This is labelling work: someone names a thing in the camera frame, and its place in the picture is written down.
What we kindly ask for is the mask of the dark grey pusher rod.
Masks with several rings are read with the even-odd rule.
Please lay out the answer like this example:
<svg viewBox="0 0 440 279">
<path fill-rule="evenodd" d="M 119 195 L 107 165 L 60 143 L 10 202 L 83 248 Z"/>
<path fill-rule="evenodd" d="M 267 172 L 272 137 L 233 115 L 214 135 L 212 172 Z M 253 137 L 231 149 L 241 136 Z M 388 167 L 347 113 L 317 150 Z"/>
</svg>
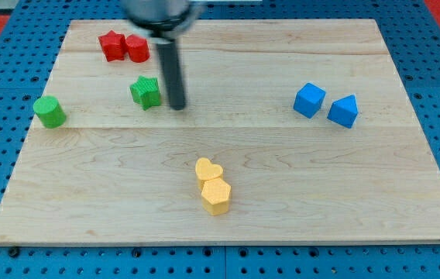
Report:
<svg viewBox="0 0 440 279">
<path fill-rule="evenodd" d="M 186 107 L 187 99 L 177 42 L 172 40 L 167 43 L 157 43 L 156 51 L 160 60 L 169 106 L 173 110 L 182 110 Z"/>
</svg>

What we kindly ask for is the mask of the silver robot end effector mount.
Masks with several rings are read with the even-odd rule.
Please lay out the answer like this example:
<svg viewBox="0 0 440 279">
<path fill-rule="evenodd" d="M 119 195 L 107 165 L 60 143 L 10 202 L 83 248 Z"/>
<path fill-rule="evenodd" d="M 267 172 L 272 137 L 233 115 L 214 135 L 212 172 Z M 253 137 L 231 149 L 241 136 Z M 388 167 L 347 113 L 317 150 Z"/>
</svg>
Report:
<svg viewBox="0 0 440 279">
<path fill-rule="evenodd" d="M 200 17 L 205 5 L 189 0 L 121 0 L 127 19 L 139 35 L 175 40 Z"/>
</svg>

